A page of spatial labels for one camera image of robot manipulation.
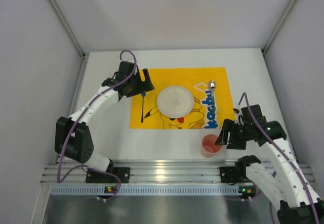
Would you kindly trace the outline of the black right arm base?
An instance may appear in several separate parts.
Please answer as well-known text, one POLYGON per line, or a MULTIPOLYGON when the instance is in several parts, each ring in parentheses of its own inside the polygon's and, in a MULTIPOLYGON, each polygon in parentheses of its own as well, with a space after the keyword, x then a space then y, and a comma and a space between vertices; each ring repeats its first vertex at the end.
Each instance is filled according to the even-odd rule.
POLYGON ((238 170, 234 166, 223 166, 219 168, 221 183, 229 185, 241 184, 241 183, 252 183, 250 179, 244 175, 244 172, 238 170))

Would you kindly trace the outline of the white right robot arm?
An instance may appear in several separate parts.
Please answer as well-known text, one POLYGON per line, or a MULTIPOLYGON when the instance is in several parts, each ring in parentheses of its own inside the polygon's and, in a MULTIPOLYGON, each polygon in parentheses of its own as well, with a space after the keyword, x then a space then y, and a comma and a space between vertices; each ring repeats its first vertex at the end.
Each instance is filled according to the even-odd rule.
POLYGON ((276 173, 270 175, 257 156, 249 155, 235 162, 241 178, 260 188, 275 208, 280 223, 323 221, 323 199, 302 172, 281 124, 267 121, 259 105, 237 107, 234 112, 235 120, 224 121, 222 142, 235 150, 244 150, 248 141, 256 142, 276 173))

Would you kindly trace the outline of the blue plastic fork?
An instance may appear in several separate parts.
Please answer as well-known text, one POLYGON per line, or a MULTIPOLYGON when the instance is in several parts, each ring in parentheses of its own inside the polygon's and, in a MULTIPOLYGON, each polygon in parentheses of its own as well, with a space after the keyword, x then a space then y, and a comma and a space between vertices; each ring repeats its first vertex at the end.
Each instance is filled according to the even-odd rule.
POLYGON ((146 96, 146 92, 143 92, 141 94, 141 96, 142 96, 141 123, 143 123, 143 121, 144 121, 144 99, 146 96))

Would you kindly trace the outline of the yellow Pikachu cloth placemat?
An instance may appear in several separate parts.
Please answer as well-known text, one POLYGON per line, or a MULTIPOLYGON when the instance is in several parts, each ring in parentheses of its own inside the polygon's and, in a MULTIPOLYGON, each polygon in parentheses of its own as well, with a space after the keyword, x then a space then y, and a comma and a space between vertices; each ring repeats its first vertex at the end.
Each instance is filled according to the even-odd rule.
POLYGON ((131 129, 214 129, 221 128, 224 119, 235 119, 225 68, 149 69, 155 87, 144 99, 144 121, 141 123, 142 96, 134 96, 130 111, 131 129), (209 105, 208 83, 216 83, 216 111, 209 105), (187 88, 194 97, 190 113, 180 118, 168 118, 156 106, 158 94, 166 87, 187 88))

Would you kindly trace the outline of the white bear plate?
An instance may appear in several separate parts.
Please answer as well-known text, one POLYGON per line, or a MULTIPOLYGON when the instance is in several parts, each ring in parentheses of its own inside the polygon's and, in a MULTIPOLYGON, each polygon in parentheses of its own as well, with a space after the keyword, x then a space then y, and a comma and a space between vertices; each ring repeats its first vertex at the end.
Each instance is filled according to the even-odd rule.
POLYGON ((193 109, 194 97, 187 88, 173 85, 158 94, 156 106, 164 116, 180 118, 188 115, 193 109))

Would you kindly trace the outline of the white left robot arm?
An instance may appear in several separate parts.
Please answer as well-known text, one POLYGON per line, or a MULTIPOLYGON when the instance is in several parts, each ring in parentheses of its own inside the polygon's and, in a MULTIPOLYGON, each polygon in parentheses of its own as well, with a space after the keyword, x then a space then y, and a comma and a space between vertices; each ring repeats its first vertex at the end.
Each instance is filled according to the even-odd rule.
POLYGON ((55 151, 101 171, 116 158, 191 158, 204 136, 233 118, 225 68, 122 61, 83 107, 57 121, 55 151))

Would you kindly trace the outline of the pink plastic cup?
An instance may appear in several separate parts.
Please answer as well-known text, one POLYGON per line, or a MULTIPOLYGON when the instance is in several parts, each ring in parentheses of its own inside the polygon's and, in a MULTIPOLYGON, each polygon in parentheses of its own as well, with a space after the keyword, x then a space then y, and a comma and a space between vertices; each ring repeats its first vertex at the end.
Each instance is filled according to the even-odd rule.
POLYGON ((215 145, 217 139, 218 136, 214 134, 206 135, 203 138, 201 143, 201 154, 203 157, 211 158, 222 149, 222 146, 215 145))

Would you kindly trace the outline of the green handled metal spoon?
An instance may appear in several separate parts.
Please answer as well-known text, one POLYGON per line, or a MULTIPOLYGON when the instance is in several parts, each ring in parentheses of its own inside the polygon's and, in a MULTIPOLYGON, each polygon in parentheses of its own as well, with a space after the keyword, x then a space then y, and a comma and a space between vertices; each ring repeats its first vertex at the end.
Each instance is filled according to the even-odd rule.
POLYGON ((216 83, 214 80, 211 80, 208 83, 208 89, 210 91, 210 96, 208 97, 209 105, 212 107, 213 111, 216 111, 216 101, 215 101, 216 83))

